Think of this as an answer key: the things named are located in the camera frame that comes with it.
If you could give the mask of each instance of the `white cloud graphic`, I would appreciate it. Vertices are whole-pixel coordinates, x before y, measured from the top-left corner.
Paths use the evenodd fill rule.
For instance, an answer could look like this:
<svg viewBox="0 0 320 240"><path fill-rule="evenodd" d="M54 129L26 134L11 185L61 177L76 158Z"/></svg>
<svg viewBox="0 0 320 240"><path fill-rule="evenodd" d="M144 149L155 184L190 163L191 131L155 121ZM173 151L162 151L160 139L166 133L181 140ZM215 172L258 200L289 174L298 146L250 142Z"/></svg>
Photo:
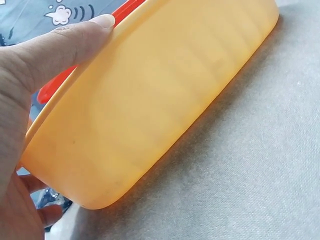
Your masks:
<svg viewBox="0 0 320 240"><path fill-rule="evenodd" d="M55 11L49 12L44 16L52 18L53 25L66 25L68 24L71 16L71 9L64 5L59 5L56 7Z"/></svg>

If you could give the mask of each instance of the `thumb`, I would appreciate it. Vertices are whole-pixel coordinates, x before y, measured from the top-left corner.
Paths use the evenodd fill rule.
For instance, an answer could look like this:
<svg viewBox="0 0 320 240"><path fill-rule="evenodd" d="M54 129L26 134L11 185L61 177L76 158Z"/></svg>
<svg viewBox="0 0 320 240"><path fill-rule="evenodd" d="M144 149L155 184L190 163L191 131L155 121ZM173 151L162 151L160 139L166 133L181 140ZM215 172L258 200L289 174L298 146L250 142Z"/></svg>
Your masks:
<svg viewBox="0 0 320 240"><path fill-rule="evenodd" d="M67 68L92 57L105 43L115 18L105 14L4 48L13 76L33 93Z"/></svg>

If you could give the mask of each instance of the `blue fabric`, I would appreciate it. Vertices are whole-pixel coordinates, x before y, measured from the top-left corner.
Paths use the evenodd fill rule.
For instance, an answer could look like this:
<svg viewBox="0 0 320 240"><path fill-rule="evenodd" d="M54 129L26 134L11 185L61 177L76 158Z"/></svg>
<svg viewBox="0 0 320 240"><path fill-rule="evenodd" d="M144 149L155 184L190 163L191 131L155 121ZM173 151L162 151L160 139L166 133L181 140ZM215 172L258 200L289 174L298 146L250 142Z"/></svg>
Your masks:
<svg viewBox="0 0 320 240"><path fill-rule="evenodd" d="M110 14L126 0L0 0L0 46Z"/></svg>

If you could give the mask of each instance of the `orange plastic container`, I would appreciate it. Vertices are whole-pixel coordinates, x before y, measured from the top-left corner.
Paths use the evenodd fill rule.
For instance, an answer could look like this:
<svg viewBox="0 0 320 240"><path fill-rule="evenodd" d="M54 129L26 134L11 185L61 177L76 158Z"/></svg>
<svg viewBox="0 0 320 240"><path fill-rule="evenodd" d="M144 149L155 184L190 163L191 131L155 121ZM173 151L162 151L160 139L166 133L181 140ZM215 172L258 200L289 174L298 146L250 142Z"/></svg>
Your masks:
<svg viewBox="0 0 320 240"><path fill-rule="evenodd" d="M78 66L26 135L21 162L88 209L123 196L237 74L274 0L146 0Z"/></svg>

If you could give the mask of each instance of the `gray cloth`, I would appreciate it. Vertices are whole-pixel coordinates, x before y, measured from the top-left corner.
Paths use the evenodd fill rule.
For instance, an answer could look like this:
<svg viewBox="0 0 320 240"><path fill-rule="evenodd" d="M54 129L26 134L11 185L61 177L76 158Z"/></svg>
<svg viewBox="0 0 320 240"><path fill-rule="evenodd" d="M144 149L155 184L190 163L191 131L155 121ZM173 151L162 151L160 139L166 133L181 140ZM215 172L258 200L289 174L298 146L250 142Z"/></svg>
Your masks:
<svg viewBox="0 0 320 240"><path fill-rule="evenodd" d="M275 30L165 157L114 205L73 206L49 237L320 239L320 1L277 3Z"/></svg>

